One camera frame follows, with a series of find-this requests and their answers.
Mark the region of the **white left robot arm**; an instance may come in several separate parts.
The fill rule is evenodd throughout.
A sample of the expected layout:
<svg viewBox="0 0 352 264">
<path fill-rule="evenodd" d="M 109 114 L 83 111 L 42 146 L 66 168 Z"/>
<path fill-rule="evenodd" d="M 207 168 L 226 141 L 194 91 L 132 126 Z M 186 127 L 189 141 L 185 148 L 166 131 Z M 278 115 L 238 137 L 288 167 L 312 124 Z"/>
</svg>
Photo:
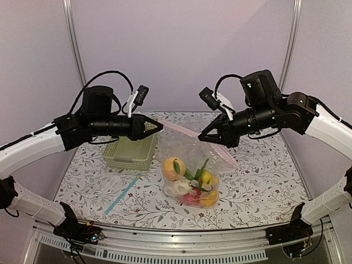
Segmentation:
<svg viewBox="0 0 352 264">
<path fill-rule="evenodd" d="M 1 208 L 24 212 L 48 221 L 69 238 L 82 233 L 69 205 L 50 201 L 21 186 L 13 173 L 47 156 L 67 152 L 97 136 L 118 140 L 143 140 L 163 129 L 163 125 L 145 115 L 133 113 L 141 106 L 149 88 L 141 85 L 127 100 L 128 112 L 112 112 L 112 103 L 119 103 L 108 86 L 88 87 L 83 92 L 81 106 L 75 113 L 54 119 L 38 131 L 1 146 Z"/>
</svg>

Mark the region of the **yellow toy banana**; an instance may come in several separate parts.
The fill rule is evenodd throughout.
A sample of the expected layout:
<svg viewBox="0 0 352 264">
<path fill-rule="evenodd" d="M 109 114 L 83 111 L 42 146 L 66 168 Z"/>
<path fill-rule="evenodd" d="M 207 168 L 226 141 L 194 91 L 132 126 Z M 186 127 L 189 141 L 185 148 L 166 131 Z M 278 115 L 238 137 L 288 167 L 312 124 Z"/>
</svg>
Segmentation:
<svg viewBox="0 0 352 264">
<path fill-rule="evenodd" d="M 219 199 L 218 190 L 214 190 L 213 192 L 203 192 L 199 197 L 199 205 L 203 208 L 212 207 L 217 203 Z"/>
</svg>

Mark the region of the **red toy apple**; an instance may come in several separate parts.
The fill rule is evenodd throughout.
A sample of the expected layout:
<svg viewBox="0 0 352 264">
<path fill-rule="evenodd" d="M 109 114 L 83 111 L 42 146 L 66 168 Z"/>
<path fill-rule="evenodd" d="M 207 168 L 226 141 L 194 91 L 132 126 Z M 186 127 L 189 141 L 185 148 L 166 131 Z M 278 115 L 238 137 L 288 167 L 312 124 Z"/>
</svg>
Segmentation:
<svg viewBox="0 0 352 264">
<path fill-rule="evenodd" d="M 200 204 L 200 196 L 198 194 L 186 194 L 182 197 L 182 203 L 189 206 L 198 206 Z"/>
</svg>

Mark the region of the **clear pink-zipper zip bag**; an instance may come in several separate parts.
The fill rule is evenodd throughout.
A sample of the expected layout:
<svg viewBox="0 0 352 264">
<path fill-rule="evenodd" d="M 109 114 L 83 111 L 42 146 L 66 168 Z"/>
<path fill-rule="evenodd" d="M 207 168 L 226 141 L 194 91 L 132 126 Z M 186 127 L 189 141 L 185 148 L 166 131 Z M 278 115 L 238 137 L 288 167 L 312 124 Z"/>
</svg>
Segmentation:
<svg viewBox="0 0 352 264">
<path fill-rule="evenodd" d="M 157 139 L 156 158 L 162 165 L 162 173 L 163 162 L 171 157 L 180 158 L 193 173 L 208 158 L 206 169 L 217 178 L 218 185 L 215 190 L 219 193 L 220 174 L 238 166 L 231 154 L 223 146 L 199 141 L 198 133 L 189 128 L 166 120 L 159 122 L 163 124 L 163 130 Z M 184 204 L 182 197 L 170 198 Z"/>
</svg>

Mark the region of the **yellow toy lemon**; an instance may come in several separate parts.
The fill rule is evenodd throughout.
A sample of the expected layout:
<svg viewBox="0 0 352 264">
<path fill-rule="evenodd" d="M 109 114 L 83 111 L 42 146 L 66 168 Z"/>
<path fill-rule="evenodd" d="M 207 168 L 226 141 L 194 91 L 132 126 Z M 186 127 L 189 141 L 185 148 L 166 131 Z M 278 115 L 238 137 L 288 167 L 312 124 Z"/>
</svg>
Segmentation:
<svg viewBox="0 0 352 264">
<path fill-rule="evenodd" d="M 198 179 L 202 185 L 212 185 L 213 175 L 208 170 L 203 170 L 201 177 Z"/>
</svg>

